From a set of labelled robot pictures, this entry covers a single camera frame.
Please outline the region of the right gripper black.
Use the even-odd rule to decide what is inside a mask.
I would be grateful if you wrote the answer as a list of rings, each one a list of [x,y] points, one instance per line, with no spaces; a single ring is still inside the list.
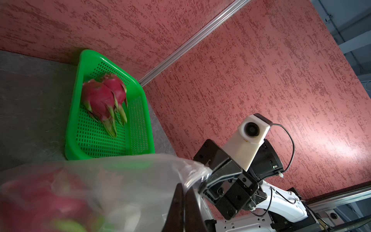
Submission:
[[[260,184],[213,140],[206,140],[193,158],[212,170],[199,186],[198,193],[220,212],[224,219],[234,218],[240,210],[255,210],[267,200]]]

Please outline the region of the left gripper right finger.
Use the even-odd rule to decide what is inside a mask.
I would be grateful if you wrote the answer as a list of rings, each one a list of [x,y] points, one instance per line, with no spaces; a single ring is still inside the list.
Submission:
[[[202,219],[196,192],[193,187],[191,187],[185,194],[184,207],[184,231],[207,232],[208,230],[206,228],[204,220]]]

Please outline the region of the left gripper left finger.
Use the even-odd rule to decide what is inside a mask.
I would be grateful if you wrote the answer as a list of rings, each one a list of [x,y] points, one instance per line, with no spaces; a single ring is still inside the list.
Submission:
[[[184,231],[184,198],[183,185],[178,183],[162,232]]]

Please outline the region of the clear zip-top bag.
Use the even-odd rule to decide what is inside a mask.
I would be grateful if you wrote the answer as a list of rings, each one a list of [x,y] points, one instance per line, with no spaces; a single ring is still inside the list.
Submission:
[[[162,232],[178,183],[184,197],[212,173],[205,165],[165,154],[24,164],[1,172],[1,185],[58,169],[79,177],[89,203],[105,218],[101,232]]]

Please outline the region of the bag dragon fruit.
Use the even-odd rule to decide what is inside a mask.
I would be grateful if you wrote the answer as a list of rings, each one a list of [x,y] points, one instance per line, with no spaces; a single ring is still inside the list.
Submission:
[[[101,232],[104,216],[86,184],[63,169],[1,185],[2,232]]]

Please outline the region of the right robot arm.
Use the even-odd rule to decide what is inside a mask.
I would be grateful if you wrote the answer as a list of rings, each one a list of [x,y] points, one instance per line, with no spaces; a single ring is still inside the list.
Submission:
[[[214,141],[208,139],[194,156],[212,175],[201,196],[213,204],[222,220],[207,219],[210,232],[324,232],[319,217],[294,188],[282,190],[264,179],[278,175],[283,165],[265,140],[252,165],[244,171]]]

